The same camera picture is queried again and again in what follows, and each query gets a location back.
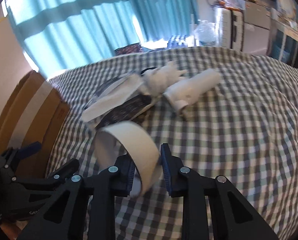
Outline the white suitcase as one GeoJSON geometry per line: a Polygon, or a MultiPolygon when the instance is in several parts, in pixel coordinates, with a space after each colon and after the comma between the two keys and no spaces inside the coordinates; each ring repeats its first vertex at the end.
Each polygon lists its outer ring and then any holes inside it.
{"type": "Polygon", "coordinates": [[[242,51],[243,12],[222,7],[214,9],[216,40],[220,47],[242,51]]]}

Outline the brown cardboard box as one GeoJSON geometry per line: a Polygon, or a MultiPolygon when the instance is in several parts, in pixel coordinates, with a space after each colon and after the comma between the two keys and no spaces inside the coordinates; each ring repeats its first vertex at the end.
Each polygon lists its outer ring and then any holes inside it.
{"type": "Polygon", "coordinates": [[[16,175],[43,178],[70,106],[44,77],[31,71],[17,84],[0,114],[0,154],[33,142],[41,150],[20,161],[16,175]]]}

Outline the white tube bottle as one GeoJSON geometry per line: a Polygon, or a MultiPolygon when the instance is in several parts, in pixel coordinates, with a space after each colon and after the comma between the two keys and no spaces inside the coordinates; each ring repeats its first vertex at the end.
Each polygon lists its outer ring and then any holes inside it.
{"type": "Polygon", "coordinates": [[[185,78],[168,87],[163,96],[173,110],[184,116],[187,107],[195,104],[201,94],[216,87],[221,81],[220,74],[207,69],[192,78],[185,78]]]}

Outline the black white patterned pouch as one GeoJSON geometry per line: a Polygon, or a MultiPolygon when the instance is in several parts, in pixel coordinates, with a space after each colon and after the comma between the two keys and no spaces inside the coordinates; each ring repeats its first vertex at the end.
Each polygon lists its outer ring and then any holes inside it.
{"type": "Polygon", "coordinates": [[[133,120],[156,102],[143,78],[136,72],[129,72],[101,84],[84,107],[80,120],[96,131],[120,121],[133,120]]]}

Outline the white crumpled cloth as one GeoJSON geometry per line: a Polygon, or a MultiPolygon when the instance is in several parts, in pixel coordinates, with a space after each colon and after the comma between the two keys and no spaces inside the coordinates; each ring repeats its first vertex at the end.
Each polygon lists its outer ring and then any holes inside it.
{"type": "Polygon", "coordinates": [[[186,73],[186,70],[179,70],[178,65],[170,61],[163,67],[148,69],[141,75],[151,96],[156,97],[171,85],[183,80],[186,73]]]}

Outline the checkered bed cloth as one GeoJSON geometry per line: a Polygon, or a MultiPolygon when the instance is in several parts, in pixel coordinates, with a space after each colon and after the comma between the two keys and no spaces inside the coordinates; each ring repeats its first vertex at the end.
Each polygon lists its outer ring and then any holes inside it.
{"type": "Polygon", "coordinates": [[[94,136],[80,120],[96,89],[121,74],[170,61],[188,77],[213,68],[221,82],[189,109],[187,120],[159,101],[145,113],[142,127],[199,174],[226,176],[278,237],[289,239],[298,228],[298,69],[268,56],[180,48],[112,57],[52,78],[70,111],[46,172],[76,158],[82,176],[96,174],[94,136]]]}

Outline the white vanity desk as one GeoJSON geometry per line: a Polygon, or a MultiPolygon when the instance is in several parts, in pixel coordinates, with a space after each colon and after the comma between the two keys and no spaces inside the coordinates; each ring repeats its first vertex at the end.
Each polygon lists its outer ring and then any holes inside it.
{"type": "Polygon", "coordinates": [[[298,69],[298,29],[271,9],[269,44],[266,55],[298,69]]]}

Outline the large water jug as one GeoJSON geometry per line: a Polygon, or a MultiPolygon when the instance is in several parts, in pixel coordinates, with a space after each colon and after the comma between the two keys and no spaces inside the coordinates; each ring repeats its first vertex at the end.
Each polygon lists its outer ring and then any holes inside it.
{"type": "Polygon", "coordinates": [[[193,33],[199,46],[215,46],[217,44],[215,24],[212,22],[202,20],[193,33]]]}

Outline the dark floral bag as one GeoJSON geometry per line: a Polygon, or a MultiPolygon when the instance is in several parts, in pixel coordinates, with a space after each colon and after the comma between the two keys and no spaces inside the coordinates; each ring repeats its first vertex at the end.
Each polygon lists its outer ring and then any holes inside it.
{"type": "Polygon", "coordinates": [[[125,55],[133,53],[142,53],[143,48],[140,43],[134,43],[115,50],[115,55],[125,55]]]}

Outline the teal window curtain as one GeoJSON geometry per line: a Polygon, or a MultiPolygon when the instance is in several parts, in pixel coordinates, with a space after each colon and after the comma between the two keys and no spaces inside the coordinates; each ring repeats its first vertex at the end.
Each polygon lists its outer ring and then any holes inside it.
{"type": "Polygon", "coordinates": [[[45,77],[125,46],[189,35],[196,0],[5,0],[12,31],[45,77]]]}

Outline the silver mini fridge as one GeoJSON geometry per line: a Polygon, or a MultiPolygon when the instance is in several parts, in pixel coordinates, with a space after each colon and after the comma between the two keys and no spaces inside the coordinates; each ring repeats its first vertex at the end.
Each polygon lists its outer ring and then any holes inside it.
{"type": "Polygon", "coordinates": [[[254,55],[265,55],[270,36],[270,11],[257,3],[246,2],[243,19],[242,51],[254,55]]]}

